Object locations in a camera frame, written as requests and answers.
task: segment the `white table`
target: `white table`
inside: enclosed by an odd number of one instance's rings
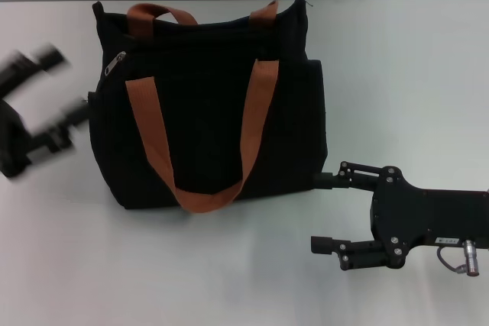
[[[308,8],[309,58],[324,69],[329,158],[393,164],[415,186],[489,188],[489,0],[326,0]],[[124,12],[133,2],[105,2]],[[265,2],[166,2],[199,22]],[[290,2],[282,2],[285,8]],[[93,90],[102,53],[90,2],[0,4],[0,58],[51,42],[72,63],[8,101],[33,128]],[[454,325],[487,323],[481,276],[420,247],[402,270],[342,272],[311,235],[370,240],[371,194],[311,191],[206,215],[125,211],[76,154],[0,178],[0,324]],[[463,261],[461,250],[447,260]]]

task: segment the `zipper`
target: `zipper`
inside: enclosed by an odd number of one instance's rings
[[[126,55],[127,54],[125,51],[121,51],[120,53],[118,53],[117,56],[114,59],[112,59],[112,61],[105,68],[104,70],[105,76],[108,76],[111,73],[111,71],[115,68],[115,66],[119,64],[122,60],[124,60]]]

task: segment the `bag handle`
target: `bag handle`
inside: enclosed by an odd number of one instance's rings
[[[162,5],[139,3],[128,10],[129,34],[137,38],[153,38],[153,20],[170,13],[178,24],[196,26],[196,19],[186,11]]]
[[[274,0],[266,7],[253,11],[250,14],[249,24],[255,27],[273,26],[277,17],[277,9],[278,1]],[[166,13],[172,14],[178,24],[197,25],[196,19],[186,11],[151,3],[139,3],[128,10],[129,34],[141,39],[153,38],[153,20]]]
[[[222,208],[238,196],[257,159],[268,109],[274,97],[278,69],[278,60],[255,60],[241,124],[242,179],[213,195],[187,192],[175,186],[167,131],[154,77],[128,80],[125,83],[147,161],[170,188],[182,208],[194,213],[204,213]]]

